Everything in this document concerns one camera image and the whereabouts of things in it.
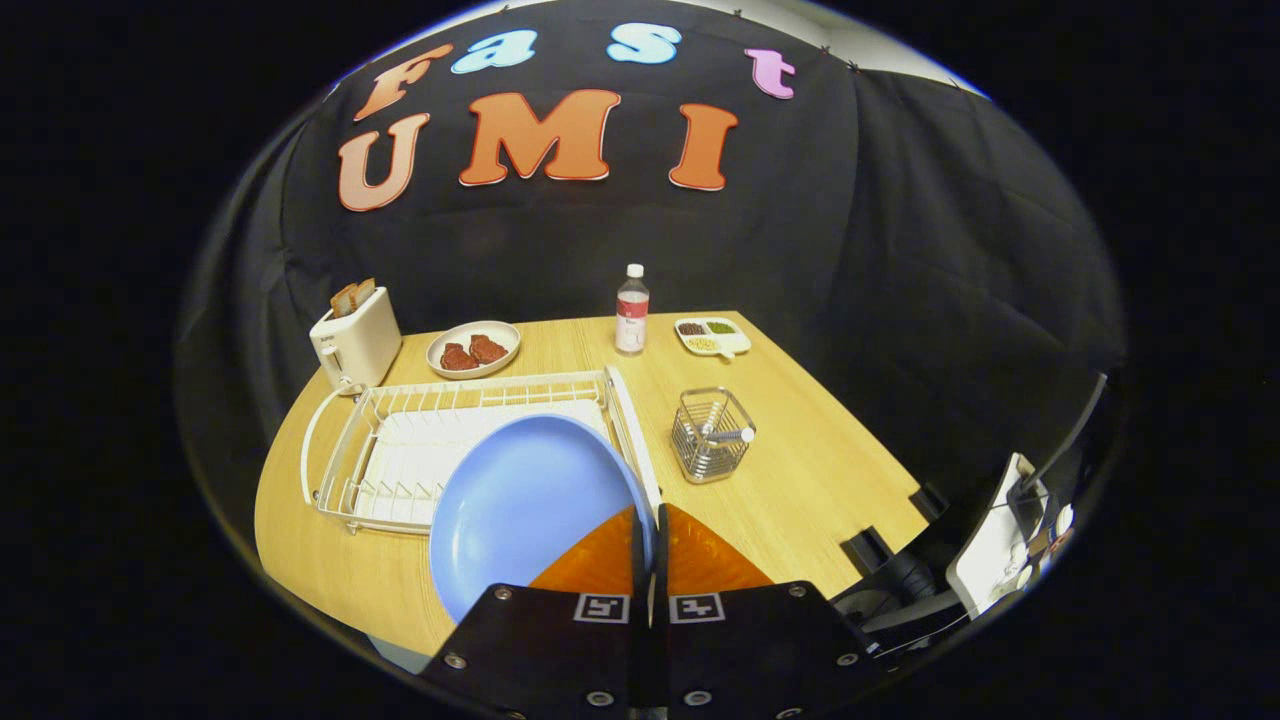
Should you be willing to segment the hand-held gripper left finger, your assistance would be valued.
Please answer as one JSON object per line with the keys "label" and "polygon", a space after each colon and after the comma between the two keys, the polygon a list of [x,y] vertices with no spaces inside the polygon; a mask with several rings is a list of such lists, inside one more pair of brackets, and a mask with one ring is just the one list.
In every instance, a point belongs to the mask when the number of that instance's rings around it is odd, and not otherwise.
{"label": "hand-held gripper left finger", "polygon": [[497,582],[422,671],[486,719],[639,719],[657,701],[652,579],[632,509],[534,582]]}

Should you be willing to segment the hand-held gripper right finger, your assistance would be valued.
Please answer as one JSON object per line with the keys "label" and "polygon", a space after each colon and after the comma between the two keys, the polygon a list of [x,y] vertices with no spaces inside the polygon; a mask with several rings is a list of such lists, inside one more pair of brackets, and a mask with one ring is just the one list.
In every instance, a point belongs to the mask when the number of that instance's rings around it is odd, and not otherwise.
{"label": "hand-held gripper right finger", "polygon": [[810,582],[689,589],[692,521],[660,506],[655,678],[668,719],[818,719],[878,687],[878,644]]}

